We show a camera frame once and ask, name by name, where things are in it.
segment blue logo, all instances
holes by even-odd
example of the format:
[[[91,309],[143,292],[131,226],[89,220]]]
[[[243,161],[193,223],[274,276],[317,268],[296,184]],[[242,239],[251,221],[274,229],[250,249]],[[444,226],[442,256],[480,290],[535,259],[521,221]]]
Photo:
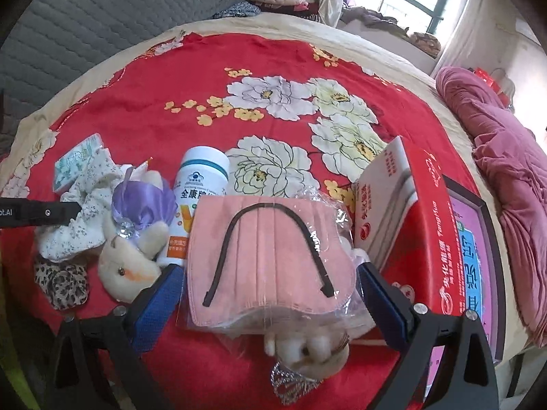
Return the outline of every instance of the blue logo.
[[[197,171],[188,176],[190,182],[203,182],[203,176]]]

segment leopard print object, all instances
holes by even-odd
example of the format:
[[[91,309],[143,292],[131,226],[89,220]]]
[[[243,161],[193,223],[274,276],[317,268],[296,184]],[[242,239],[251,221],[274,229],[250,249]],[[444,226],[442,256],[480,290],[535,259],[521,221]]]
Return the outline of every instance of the leopard print object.
[[[35,282],[56,310],[66,310],[88,300],[88,273],[80,264],[52,263],[37,256]]]

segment cream bed sheet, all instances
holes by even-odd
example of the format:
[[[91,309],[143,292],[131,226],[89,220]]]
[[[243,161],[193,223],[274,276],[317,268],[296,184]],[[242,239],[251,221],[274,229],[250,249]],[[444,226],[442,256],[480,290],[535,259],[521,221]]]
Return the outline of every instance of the cream bed sheet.
[[[6,185],[17,165],[30,153],[34,144],[65,110],[88,92],[97,89],[109,76],[123,68],[148,48],[175,37],[181,29],[187,32],[196,32],[200,35],[241,32],[257,34],[269,39],[306,41],[344,60],[354,61],[364,69],[370,69],[384,79],[401,84],[425,100],[441,121],[450,141],[468,166],[480,195],[487,203],[492,216],[502,258],[507,303],[503,362],[511,359],[525,347],[528,335],[516,308],[507,248],[501,226],[497,220],[496,200],[473,162],[471,156],[472,143],[467,133],[437,94],[435,81],[402,57],[356,35],[323,24],[273,13],[263,13],[252,18],[206,20],[172,28],[156,38],[119,52],[86,72],[53,97],[43,108],[21,121],[11,153],[0,164],[0,188]]]

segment bottle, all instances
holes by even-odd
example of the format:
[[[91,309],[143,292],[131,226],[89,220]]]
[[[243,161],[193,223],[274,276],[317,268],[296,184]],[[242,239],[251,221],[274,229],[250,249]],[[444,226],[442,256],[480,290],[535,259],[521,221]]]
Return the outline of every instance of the bottle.
[[[226,154],[209,146],[190,148],[182,158],[174,182],[177,212],[169,227],[169,240],[158,256],[158,265],[185,265],[190,230],[202,195],[226,195],[230,161]]]

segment quilted headboard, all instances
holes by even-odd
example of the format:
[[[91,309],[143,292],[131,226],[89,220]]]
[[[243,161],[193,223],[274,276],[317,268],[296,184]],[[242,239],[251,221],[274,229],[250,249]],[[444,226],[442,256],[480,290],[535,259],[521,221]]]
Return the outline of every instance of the quilted headboard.
[[[9,150],[20,119],[93,66],[238,1],[33,0],[0,49],[7,114],[0,152]]]

